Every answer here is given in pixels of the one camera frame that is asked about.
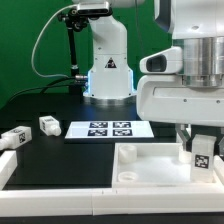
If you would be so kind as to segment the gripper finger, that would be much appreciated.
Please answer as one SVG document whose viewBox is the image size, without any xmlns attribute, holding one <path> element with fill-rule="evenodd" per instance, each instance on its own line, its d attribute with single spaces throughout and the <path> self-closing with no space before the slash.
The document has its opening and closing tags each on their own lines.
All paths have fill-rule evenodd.
<svg viewBox="0 0 224 224">
<path fill-rule="evenodd" d="M 218 154 L 224 155 L 224 128 L 220 128 L 218 135 Z"/>
<path fill-rule="evenodd" d="M 187 124 L 176 124 L 176 141 L 181 143 L 185 151 L 190 152 L 192 148 L 191 126 Z"/>
</svg>

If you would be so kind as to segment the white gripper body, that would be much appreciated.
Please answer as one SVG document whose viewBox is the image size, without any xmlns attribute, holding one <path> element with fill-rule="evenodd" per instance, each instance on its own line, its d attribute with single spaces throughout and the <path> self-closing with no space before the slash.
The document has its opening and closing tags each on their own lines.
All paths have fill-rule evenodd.
<svg viewBox="0 0 224 224">
<path fill-rule="evenodd" d="M 136 105 L 142 120 L 224 127 L 224 87 L 189 88 L 180 76 L 143 76 Z"/>
</svg>

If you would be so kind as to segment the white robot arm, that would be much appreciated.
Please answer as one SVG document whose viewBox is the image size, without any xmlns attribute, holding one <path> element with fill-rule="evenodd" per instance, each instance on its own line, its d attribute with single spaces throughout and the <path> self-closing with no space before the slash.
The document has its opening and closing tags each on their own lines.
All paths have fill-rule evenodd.
<svg viewBox="0 0 224 224">
<path fill-rule="evenodd" d="M 145 0 L 72 1 L 93 33 L 94 62 L 84 96 L 97 103 L 131 98 L 127 31 L 112 10 Z M 154 0 L 154 21 L 172 35 L 172 46 L 140 61 L 138 116 L 224 128 L 224 0 Z"/>
</svg>

